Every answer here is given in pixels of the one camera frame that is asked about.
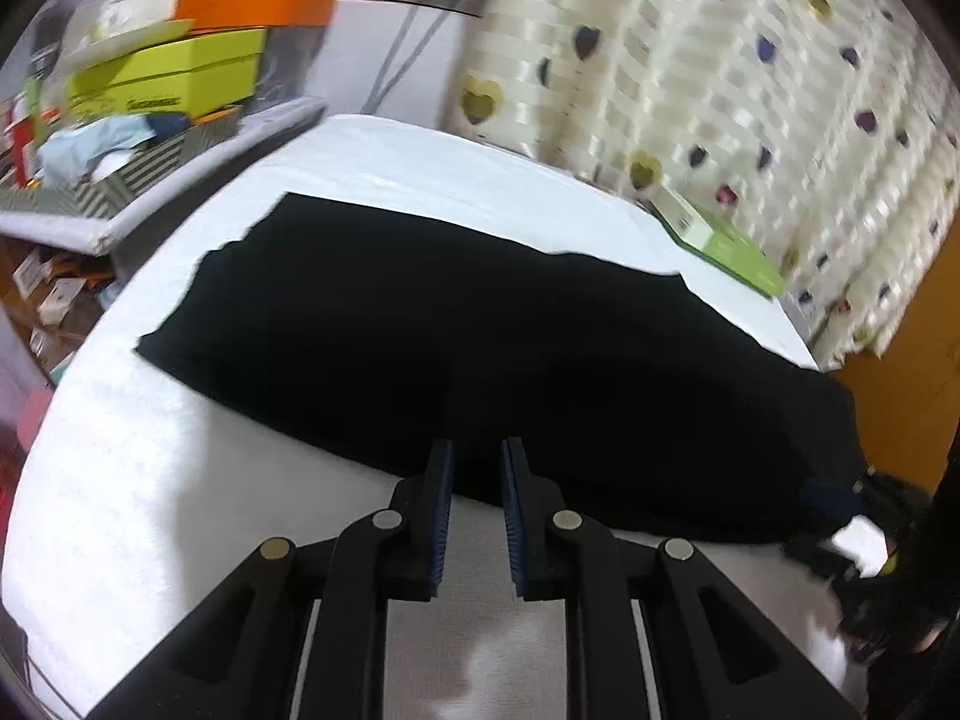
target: yellow object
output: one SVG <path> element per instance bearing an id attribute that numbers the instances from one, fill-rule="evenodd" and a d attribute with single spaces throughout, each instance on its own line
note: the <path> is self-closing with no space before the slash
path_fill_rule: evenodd
<path id="1" fill-rule="evenodd" d="M 70 111 L 181 111 L 191 119 L 253 94 L 264 29 L 218 32 L 153 46 L 70 76 Z"/>

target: black fabric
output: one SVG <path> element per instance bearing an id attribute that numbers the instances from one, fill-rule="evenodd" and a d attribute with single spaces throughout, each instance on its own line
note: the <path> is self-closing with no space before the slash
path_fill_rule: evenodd
<path id="1" fill-rule="evenodd" d="M 480 500 L 499 500 L 498 442 L 522 436 L 571 507 L 628 530 L 832 531 L 843 517 L 815 517 L 800 489 L 848 490 L 864 469 L 848 391 L 763 349 L 679 276 L 316 197 L 288 194 L 206 255 L 138 350 L 400 476 L 450 437 L 457 490 Z"/>

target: brown wooden door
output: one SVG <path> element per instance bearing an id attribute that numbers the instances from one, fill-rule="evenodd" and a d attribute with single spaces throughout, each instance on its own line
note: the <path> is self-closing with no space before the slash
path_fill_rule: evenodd
<path id="1" fill-rule="evenodd" d="M 883 359 L 854 355 L 834 375 L 856 399 L 867 459 L 934 490 L 960 419 L 960 224 L 947 235 Z"/>

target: white tag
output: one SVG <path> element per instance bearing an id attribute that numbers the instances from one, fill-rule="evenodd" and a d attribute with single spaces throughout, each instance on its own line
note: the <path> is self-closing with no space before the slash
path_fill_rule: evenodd
<path id="1" fill-rule="evenodd" d="M 20 267 L 13 271 L 13 283 L 20 297 L 26 300 L 43 281 L 43 266 L 40 264 L 40 250 L 35 248 L 27 255 Z"/>
<path id="2" fill-rule="evenodd" d="M 53 290 L 37 308 L 40 322 L 48 327 L 60 324 L 70 310 L 70 304 L 74 298 L 80 294 L 80 290 L 83 290 L 85 283 L 85 278 L 56 279 Z"/>

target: silver rivet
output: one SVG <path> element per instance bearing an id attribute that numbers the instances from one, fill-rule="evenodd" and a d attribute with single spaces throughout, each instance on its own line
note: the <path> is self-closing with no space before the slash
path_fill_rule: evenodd
<path id="1" fill-rule="evenodd" d="M 664 552 L 674 560 L 689 560 L 693 557 L 693 544 L 685 538 L 671 538 L 664 544 Z"/>
<path id="2" fill-rule="evenodd" d="M 373 514 L 373 527 L 380 528 L 381 531 L 392 531 L 400 527 L 403 522 L 403 514 L 395 512 L 393 509 L 383 509 L 382 512 Z"/>
<path id="3" fill-rule="evenodd" d="M 575 531 L 584 524 L 584 519 L 577 512 L 571 512 L 570 509 L 561 509 L 553 515 L 553 524 L 562 531 Z"/>
<path id="4" fill-rule="evenodd" d="M 266 560 L 279 560 L 287 557 L 290 552 L 290 542 L 286 538 L 268 538 L 260 545 L 260 556 Z"/>

